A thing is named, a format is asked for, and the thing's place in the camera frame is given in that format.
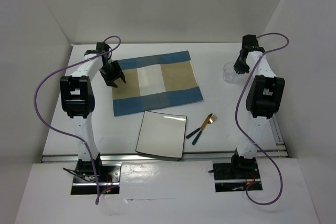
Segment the blue beige white placemat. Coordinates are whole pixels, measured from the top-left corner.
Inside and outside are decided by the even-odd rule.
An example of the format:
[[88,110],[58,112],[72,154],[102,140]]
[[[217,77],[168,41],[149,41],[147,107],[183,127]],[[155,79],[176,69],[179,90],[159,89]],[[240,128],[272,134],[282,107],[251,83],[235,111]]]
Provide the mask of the blue beige white placemat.
[[125,81],[112,88],[113,114],[123,116],[203,100],[188,51],[122,59]]

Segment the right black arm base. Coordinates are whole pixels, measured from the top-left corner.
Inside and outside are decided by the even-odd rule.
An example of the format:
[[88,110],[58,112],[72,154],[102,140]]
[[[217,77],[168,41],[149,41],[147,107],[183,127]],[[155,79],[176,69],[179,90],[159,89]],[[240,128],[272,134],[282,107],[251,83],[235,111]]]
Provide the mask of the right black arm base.
[[231,163],[213,163],[208,173],[214,177],[217,193],[245,191],[248,186],[249,190],[263,190],[257,163],[251,170],[233,170]]

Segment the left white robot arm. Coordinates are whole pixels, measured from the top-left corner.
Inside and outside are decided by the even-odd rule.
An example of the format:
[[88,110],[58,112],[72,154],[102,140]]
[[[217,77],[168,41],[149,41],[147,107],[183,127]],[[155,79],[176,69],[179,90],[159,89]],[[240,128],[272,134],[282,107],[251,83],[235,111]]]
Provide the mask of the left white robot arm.
[[104,169],[92,129],[96,102],[91,80],[99,72],[109,87],[116,88],[118,79],[126,83],[119,63],[111,58],[112,48],[105,41],[98,42],[94,50],[85,52],[86,62],[81,63],[71,75],[60,78],[61,106],[70,117],[78,139],[76,171],[93,182],[103,177]]

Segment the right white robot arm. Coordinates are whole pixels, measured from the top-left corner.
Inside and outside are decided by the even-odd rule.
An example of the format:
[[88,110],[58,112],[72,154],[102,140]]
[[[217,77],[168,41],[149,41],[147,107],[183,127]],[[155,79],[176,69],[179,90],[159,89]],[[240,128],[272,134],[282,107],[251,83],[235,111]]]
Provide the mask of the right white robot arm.
[[248,129],[243,133],[245,139],[239,143],[229,165],[229,172],[235,178],[255,169],[262,132],[278,112],[285,87],[284,78],[275,75],[264,53],[256,35],[244,35],[242,48],[233,66],[236,74],[250,74],[243,88],[244,91],[249,90],[246,97]]

